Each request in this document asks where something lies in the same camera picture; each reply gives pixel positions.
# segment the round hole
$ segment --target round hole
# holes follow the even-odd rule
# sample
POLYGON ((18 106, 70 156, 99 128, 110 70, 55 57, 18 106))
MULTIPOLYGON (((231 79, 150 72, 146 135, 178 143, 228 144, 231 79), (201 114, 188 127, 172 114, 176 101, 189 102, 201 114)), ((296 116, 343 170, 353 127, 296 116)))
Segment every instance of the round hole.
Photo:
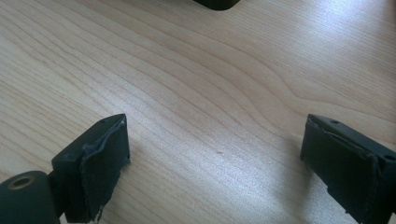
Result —
POLYGON ((8 185, 8 188, 9 189, 23 189, 26 186, 31 185, 34 181, 35 181, 35 177, 32 175, 22 176, 22 177, 15 179, 14 181, 12 181, 8 185))
POLYGON ((390 155, 386 155, 385 159, 390 160, 390 161, 396 161, 396 158, 390 156, 390 155))

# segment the wooden table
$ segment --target wooden table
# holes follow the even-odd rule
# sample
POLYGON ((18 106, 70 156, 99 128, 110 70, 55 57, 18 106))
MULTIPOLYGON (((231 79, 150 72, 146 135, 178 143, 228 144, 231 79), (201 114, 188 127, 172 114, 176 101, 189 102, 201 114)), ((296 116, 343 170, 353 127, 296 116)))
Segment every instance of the wooden table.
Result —
POLYGON ((392 0, 1 0, 0 180, 97 120, 132 164, 101 223, 356 223, 299 159, 308 113, 396 149, 392 0))

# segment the black plastic part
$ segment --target black plastic part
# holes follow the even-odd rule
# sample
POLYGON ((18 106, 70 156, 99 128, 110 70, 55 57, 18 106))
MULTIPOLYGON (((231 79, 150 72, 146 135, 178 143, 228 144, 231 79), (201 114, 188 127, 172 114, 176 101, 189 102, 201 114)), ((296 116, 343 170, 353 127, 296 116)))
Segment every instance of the black plastic part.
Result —
POLYGON ((47 175, 30 171, 0 185, 1 224, 58 224, 47 175))
POLYGON ((388 223, 396 205, 396 153, 345 124, 308 115, 301 159, 359 223, 388 223))
POLYGON ((64 212, 68 222, 88 222, 100 216, 129 158, 123 114, 96 122, 53 158, 53 173, 58 178, 53 182, 63 183, 58 184, 63 189, 55 196, 67 195, 64 212))
POLYGON ((97 221, 129 159, 125 115, 102 119, 53 158, 49 175, 0 185, 0 223, 59 223, 63 212, 70 223, 97 221))
POLYGON ((227 10, 233 7, 237 2, 239 2, 239 0, 194 0, 194 1, 216 11, 227 10))

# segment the light wooden surface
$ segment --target light wooden surface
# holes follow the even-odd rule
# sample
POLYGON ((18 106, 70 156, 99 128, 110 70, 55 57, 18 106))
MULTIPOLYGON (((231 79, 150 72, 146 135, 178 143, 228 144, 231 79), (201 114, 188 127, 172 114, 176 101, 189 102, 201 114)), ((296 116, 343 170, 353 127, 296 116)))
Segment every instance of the light wooden surface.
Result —
POLYGON ((0 181, 49 172, 125 113, 132 164, 101 223, 356 223, 299 160, 304 123, 331 117, 396 149, 395 11, 1 0, 0 181))

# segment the torn black material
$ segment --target torn black material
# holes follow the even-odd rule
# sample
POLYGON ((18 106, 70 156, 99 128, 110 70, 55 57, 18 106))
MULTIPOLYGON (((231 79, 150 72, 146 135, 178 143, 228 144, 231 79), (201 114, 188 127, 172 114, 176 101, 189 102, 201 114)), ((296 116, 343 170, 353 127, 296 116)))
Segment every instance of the torn black material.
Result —
POLYGON ((63 212, 70 223, 97 221, 111 198, 120 169, 129 163, 129 159, 126 116, 120 114, 102 119, 53 158, 53 171, 48 176, 43 177, 42 172, 25 173, 0 185, 0 223, 59 223, 58 218, 63 212), (20 189, 10 188, 9 183, 21 176, 31 176, 34 181, 20 189), (32 189, 35 185, 42 187, 32 189), (37 193, 41 193, 43 200, 35 199, 37 193), (12 198, 18 198, 16 203, 12 202, 15 199, 7 197, 11 194, 12 198), (25 204, 45 208, 40 210, 44 213, 29 209, 21 213, 16 205, 25 204), (9 214, 23 217, 23 220, 16 221, 16 216, 9 214), (53 221, 48 222, 45 219, 48 217, 53 221))
POLYGON ((308 115, 301 158, 359 223, 388 223, 396 205, 396 153, 345 124, 308 115))

